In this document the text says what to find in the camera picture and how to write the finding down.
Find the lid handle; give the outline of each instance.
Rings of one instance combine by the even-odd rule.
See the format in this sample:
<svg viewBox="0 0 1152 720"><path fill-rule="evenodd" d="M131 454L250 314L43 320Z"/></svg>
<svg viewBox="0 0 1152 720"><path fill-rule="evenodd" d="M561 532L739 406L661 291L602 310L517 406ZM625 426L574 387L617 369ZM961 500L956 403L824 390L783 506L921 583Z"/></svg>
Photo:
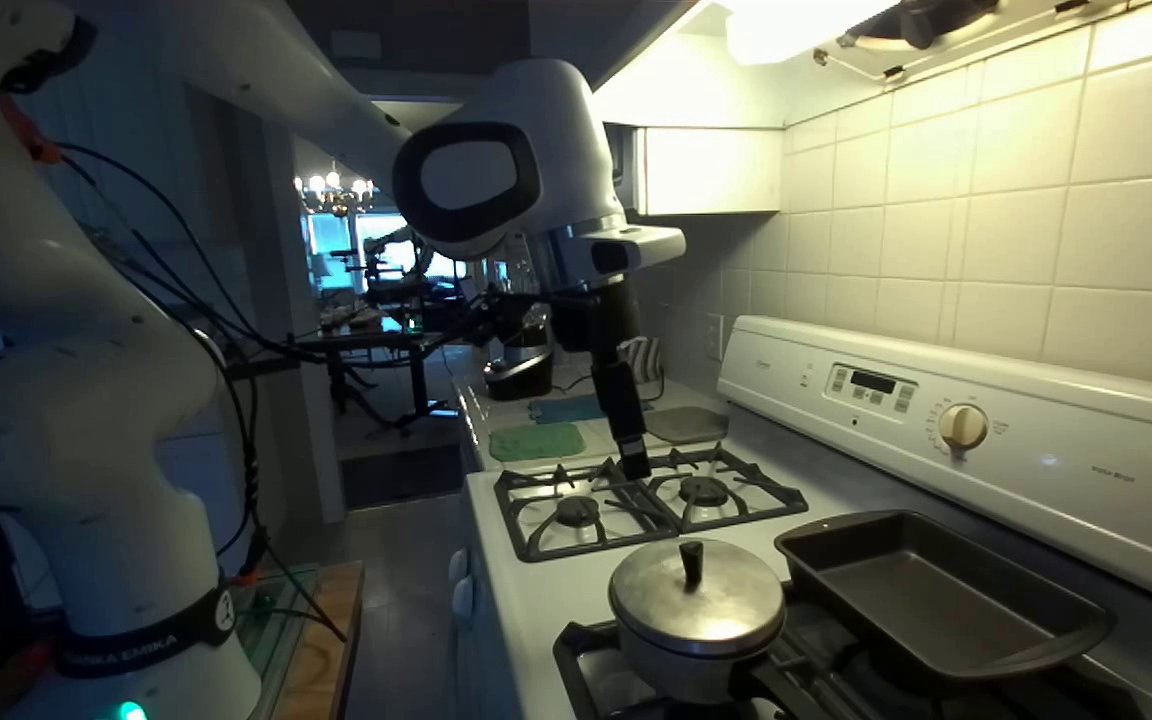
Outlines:
<svg viewBox="0 0 1152 720"><path fill-rule="evenodd" d="M683 586L694 593L700 578L702 578L702 542L700 541L683 541L681 542L681 556L683 556Z"/></svg>

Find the white cabinet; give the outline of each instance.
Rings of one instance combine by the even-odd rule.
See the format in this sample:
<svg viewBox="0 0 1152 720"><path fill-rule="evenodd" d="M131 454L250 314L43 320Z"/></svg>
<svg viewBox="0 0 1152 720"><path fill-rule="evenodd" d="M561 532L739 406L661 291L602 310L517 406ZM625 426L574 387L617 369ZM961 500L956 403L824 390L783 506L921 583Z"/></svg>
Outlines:
<svg viewBox="0 0 1152 720"><path fill-rule="evenodd" d="M610 129L637 215L778 213L778 129Z"/></svg>

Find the oven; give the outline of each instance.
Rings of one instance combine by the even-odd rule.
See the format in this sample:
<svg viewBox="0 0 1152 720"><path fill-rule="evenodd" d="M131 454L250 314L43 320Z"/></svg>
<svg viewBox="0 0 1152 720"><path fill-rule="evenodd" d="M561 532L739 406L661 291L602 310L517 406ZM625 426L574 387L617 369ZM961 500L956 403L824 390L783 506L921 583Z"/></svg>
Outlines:
<svg viewBox="0 0 1152 720"><path fill-rule="evenodd" d="M466 480L506 711L1152 717L1152 383L743 314L718 390L727 437L661 449L645 482L600 454ZM906 665L783 552L783 537L864 511L929 518L1086 599L1105 634L982 679ZM702 706L625 659L608 606L637 548L688 537L747 548L787 594L778 634ZM956 625L951 599L915 613Z"/></svg>

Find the blue light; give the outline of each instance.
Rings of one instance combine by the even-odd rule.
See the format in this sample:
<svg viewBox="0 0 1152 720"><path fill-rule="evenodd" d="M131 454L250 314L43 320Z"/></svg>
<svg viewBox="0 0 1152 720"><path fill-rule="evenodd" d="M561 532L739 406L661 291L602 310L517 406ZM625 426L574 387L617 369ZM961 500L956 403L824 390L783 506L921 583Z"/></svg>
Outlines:
<svg viewBox="0 0 1152 720"><path fill-rule="evenodd" d="M146 711L145 711L145 704L137 704L137 699L118 699L118 704L111 706L111 720L146 720Z"/></svg>

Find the pot lid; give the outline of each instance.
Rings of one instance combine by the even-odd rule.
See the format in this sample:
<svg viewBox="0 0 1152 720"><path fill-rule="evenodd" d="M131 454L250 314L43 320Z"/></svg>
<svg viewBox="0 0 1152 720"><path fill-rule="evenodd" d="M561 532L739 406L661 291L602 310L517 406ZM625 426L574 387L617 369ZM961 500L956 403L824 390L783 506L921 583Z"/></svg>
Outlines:
<svg viewBox="0 0 1152 720"><path fill-rule="evenodd" d="M722 541L649 542L610 570L608 593L627 632L688 657L762 646L783 613L767 564Z"/></svg>

